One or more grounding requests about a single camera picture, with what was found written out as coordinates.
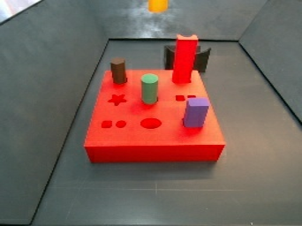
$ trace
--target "orange object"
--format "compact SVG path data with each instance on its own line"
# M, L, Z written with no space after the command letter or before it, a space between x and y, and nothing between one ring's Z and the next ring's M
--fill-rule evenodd
M194 70L198 38L195 35L185 37L177 35L177 50L173 81L175 83L191 82L191 72Z
M167 10L167 0L148 0L148 10L151 12L163 12Z
M106 72L86 136L90 161L217 161L226 142L213 107L202 128L183 126L187 97L207 97L198 71L193 71L191 83L186 84L173 82L173 71L126 73L127 83L118 85L112 82L112 72ZM154 105L144 104L140 98L140 78L147 73L159 77ZM123 97L118 105L112 95Z

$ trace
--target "shape sorter board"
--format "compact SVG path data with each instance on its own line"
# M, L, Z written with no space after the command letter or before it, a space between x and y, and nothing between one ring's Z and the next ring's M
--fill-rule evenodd
M159 77L154 105L142 102L140 78L147 73ZM90 161L217 161L226 142L213 107L202 128L183 126L187 98L207 97L198 71L186 84L173 82L173 71L128 70L126 75L122 85L111 71L104 75L86 136Z

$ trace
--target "red prism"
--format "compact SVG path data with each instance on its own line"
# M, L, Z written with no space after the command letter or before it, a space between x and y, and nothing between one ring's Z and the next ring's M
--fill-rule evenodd
M142 102L140 78L154 73L158 81L158 102ZM210 106L202 128L186 128L186 100L207 97L198 71L191 82L173 81L173 71L126 71L127 83L115 84L106 72L95 111L86 136L91 162L187 162L217 161L226 145Z

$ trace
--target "purple cuboid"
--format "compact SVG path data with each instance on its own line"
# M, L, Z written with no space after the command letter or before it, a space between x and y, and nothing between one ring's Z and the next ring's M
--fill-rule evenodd
M206 97L189 98L186 102L185 127L203 127L210 101Z

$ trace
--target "small hole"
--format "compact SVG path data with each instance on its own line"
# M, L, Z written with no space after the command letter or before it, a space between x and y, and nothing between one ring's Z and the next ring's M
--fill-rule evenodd
M123 121L123 120L120 120L120 121L116 122L116 127L118 128L124 128L126 127L126 124L127 124L127 122Z
M146 118L142 120L140 125L147 129L155 129L162 125L162 122L156 118Z
M102 128L111 128L111 126L112 126L112 121L106 120L102 122Z
M183 95L177 95L175 99L178 102L183 102L186 100Z

